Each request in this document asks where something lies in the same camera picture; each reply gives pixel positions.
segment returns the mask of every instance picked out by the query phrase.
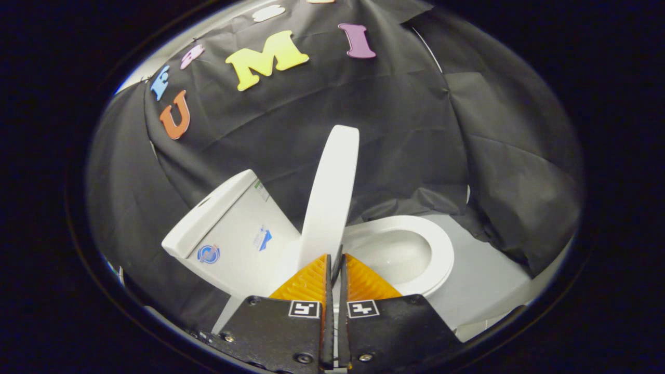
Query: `toilet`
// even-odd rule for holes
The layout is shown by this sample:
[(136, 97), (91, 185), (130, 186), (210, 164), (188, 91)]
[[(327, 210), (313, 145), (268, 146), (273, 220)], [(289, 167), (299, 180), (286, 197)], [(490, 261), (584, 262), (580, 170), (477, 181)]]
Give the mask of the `toilet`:
[(345, 227), (358, 143), (356, 128), (332, 129), (302, 233), (256, 173), (245, 170), (206, 196), (164, 238), (162, 247), (171, 256), (230, 295), (213, 331), (221, 329), (247, 296), (268, 297), (323, 254), (335, 263), (340, 245), (342, 253), (358, 258), (402, 295), (427, 297), (445, 282), (454, 255), (450, 239), (435, 223), (393, 216)]

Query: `purple letter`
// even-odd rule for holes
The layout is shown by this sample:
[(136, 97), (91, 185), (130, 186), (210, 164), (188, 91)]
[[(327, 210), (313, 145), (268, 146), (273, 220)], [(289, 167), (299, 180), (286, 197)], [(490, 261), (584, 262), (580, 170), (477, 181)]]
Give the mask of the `purple letter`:
[(365, 26), (341, 23), (337, 27), (344, 30), (346, 33), (348, 43), (351, 46), (351, 49), (346, 52), (349, 57), (353, 57), (354, 59), (371, 59), (376, 57), (376, 53), (374, 53), (374, 51), (370, 49), (369, 44), (367, 44), (367, 38), (365, 37), (365, 30), (367, 30), (367, 28)]

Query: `black fabric backdrop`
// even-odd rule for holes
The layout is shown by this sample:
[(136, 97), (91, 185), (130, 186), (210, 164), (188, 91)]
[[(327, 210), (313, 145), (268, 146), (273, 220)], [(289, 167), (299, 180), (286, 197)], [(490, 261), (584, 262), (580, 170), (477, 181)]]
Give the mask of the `black fabric backdrop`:
[[(93, 234), (147, 303), (182, 325), (211, 328), (227, 295), (171, 258), (162, 238), (248, 168), (299, 227), (335, 124), (360, 130), (350, 223), (441, 212), (532, 275), (556, 257), (581, 213), (581, 154), (554, 94), (519, 57), (419, 1), (279, 3), (283, 15), (236, 17), (176, 53), (159, 102), (155, 74), (117, 94), (102, 116), (86, 182)], [(377, 57), (348, 57), (339, 23), (367, 27)], [(224, 60), (260, 51), (284, 30), (310, 60), (239, 92)], [(205, 52), (179, 70), (197, 44)], [(183, 89), (190, 127), (172, 140), (159, 115)]]

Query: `blue sticker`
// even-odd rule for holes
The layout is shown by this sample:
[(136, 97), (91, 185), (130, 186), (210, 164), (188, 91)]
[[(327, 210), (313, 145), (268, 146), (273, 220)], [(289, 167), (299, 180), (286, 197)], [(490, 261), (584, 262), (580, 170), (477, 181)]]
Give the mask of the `blue sticker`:
[(164, 90), (166, 90), (166, 86), (168, 86), (168, 82), (166, 81), (168, 79), (168, 67), (169, 66), (166, 65), (162, 71), (160, 71), (157, 79), (155, 79), (154, 83), (152, 83), (152, 86), (150, 86), (150, 90), (157, 94), (157, 101), (162, 98), (162, 94), (164, 93)]
[(259, 252), (265, 249), (265, 245), (268, 244), (268, 240), (272, 238), (273, 236), (270, 234), (270, 230), (266, 230), (265, 237), (263, 237), (263, 243), (261, 243), (261, 249), (259, 250)]
[(199, 249), (199, 252), (196, 254), (196, 258), (200, 262), (205, 262), (206, 264), (214, 264), (219, 259), (219, 247), (203, 246)]
[(273, 235), (270, 233), (270, 230), (265, 228), (265, 226), (261, 226), (256, 236), (254, 236), (254, 248), (258, 249), (259, 252), (264, 250), (268, 241), (272, 238)]

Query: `yellow letter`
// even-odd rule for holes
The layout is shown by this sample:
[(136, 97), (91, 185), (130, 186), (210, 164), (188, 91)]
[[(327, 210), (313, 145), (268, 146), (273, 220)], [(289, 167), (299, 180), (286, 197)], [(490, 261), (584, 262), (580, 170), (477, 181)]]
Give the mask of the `yellow letter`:
[(284, 71), (309, 60), (309, 56), (300, 53), (291, 41), (291, 31), (281, 31), (265, 40), (263, 52), (243, 48), (226, 59), (233, 64), (238, 74), (238, 90), (244, 91), (259, 82), (259, 76), (253, 75), (249, 68), (270, 77), (273, 73), (273, 60), (277, 58), (277, 70)]

